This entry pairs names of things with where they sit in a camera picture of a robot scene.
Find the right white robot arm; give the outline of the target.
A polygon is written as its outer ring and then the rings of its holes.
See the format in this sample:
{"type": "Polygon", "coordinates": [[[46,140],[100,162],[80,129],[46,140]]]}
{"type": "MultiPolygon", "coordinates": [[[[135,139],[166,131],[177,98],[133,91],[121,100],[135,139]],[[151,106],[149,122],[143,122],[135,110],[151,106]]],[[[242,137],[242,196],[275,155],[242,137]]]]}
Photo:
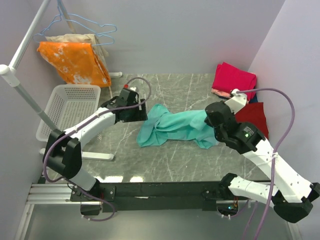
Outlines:
{"type": "Polygon", "coordinates": [[[270,184],[246,180],[228,173],[219,182],[222,198],[245,197],[266,206],[284,220],[297,223],[307,217],[312,202],[320,196],[320,184],[299,175],[281,156],[274,152],[264,134],[250,122],[237,122],[234,113],[224,102],[214,102],[205,108],[205,123],[214,129],[219,142],[255,164],[270,184]]]}

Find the teal t shirt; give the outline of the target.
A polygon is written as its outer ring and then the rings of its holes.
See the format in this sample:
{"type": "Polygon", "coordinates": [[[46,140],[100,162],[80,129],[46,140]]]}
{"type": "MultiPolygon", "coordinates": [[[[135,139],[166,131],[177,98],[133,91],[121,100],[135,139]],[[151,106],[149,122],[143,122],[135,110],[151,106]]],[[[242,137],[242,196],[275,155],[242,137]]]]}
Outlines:
{"type": "Polygon", "coordinates": [[[155,104],[147,117],[136,138],[140,147],[161,146],[168,140],[194,141],[201,149],[218,145],[214,129],[205,123],[204,110],[172,113],[155,104]]]}

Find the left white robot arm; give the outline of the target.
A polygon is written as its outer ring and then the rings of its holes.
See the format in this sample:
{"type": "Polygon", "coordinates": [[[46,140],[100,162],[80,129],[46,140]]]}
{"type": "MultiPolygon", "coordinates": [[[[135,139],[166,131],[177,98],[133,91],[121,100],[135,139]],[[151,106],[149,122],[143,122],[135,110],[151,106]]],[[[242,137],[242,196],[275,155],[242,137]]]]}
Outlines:
{"type": "Polygon", "coordinates": [[[95,113],[64,131],[51,132],[43,156],[43,168],[50,168],[62,178],[82,188],[88,201],[100,195],[99,181],[82,166],[83,147],[108,127],[118,122],[147,119],[146,101],[136,87],[125,86],[118,96],[103,103],[95,113]]]}

